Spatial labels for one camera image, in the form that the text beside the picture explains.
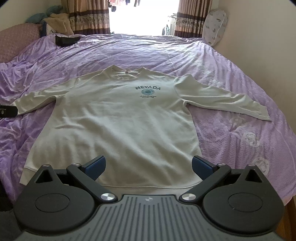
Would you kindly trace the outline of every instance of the metal screw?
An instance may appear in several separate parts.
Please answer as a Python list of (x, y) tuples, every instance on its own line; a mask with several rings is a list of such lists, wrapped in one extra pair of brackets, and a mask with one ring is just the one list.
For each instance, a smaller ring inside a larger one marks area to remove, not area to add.
[(103, 193), (101, 195), (101, 199), (103, 199), (104, 201), (112, 201), (115, 198), (115, 195), (112, 193)]
[(196, 196), (193, 193), (184, 193), (181, 198), (185, 201), (193, 201), (196, 199)]

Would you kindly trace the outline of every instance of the beige plush cloth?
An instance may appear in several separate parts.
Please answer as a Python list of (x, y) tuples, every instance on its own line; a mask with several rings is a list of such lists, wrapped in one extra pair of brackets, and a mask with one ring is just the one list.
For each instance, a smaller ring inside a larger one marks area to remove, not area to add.
[(55, 31), (57, 31), (60, 34), (64, 34), (64, 35), (74, 34), (70, 25), (69, 14), (67, 13), (60, 13), (60, 14), (52, 13), (50, 15), (50, 18), (45, 18), (44, 21), (47, 22), (49, 26), (51, 26)]

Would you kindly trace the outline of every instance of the bed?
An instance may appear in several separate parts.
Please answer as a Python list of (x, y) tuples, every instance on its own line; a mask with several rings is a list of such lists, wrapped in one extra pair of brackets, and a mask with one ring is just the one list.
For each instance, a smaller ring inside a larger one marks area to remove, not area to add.
[[(192, 105), (188, 109), (205, 159), (237, 169), (254, 163), (284, 204), (296, 194), (296, 135), (285, 116), (263, 89), (202, 39), (81, 35), (77, 44), (62, 48), (51, 34), (27, 46), (11, 62), (0, 63), (0, 103), (11, 104), (31, 91), (113, 64), (124, 69), (144, 66), (174, 76), (192, 74), (204, 84), (247, 94), (266, 106), (272, 121)], [(51, 103), (15, 119), (0, 120), (0, 179), (12, 202), (23, 189), (19, 180), (29, 150), (53, 107)]]

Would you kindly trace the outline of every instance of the brown striped curtain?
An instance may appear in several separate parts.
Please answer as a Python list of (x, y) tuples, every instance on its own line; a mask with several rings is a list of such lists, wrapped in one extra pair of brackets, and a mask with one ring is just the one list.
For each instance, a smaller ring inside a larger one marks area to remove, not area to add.
[(212, 0), (180, 0), (175, 36), (201, 38), (205, 18), (211, 6)]
[(62, 0), (75, 34), (109, 34), (108, 0)]

